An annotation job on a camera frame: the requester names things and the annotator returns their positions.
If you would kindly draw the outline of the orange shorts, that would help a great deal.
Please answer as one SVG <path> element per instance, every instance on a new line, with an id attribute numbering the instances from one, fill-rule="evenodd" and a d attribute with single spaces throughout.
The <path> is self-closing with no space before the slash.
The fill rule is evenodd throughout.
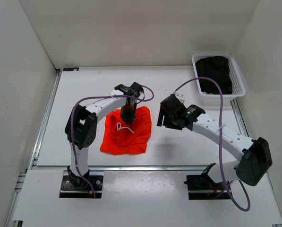
<path id="1" fill-rule="evenodd" d="M 137 108 L 136 119 L 126 124 L 120 117 L 120 109 L 108 114 L 100 151 L 111 155 L 139 155 L 146 152 L 152 133 L 150 109 Z"/>

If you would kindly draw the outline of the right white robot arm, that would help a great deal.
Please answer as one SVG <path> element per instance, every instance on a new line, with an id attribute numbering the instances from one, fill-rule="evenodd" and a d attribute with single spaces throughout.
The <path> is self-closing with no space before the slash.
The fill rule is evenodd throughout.
<path id="1" fill-rule="evenodd" d="M 158 126 L 189 129 L 220 145 L 235 157 L 235 161 L 210 164 L 201 174 L 202 185 L 214 188 L 223 180 L 240 180 L 256 186 L 273 164 L 269 144 L 262 137 L 252 139 L 219 126 L 211 116 L 196 105 L 185 107 L 182 99 L 171 94 L 160 103 Z"/>

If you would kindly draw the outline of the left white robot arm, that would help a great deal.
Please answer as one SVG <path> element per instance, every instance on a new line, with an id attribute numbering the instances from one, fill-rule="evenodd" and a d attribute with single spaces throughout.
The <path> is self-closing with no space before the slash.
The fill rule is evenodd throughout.
<path id="1" fill-rule="evenodd" d="M 71 148 L 68 175 L 76 188 L 90 186 L 88 147 L 95 140 L 98 122 L 119 108 L 121 120 L 130 125 L 136 119 L 137 100 L 143 92 L 143 86 L 136 82 L 129 87 L 120 84 L 107 96 L 83 98 L 74 105 L 65 133 Z"/>

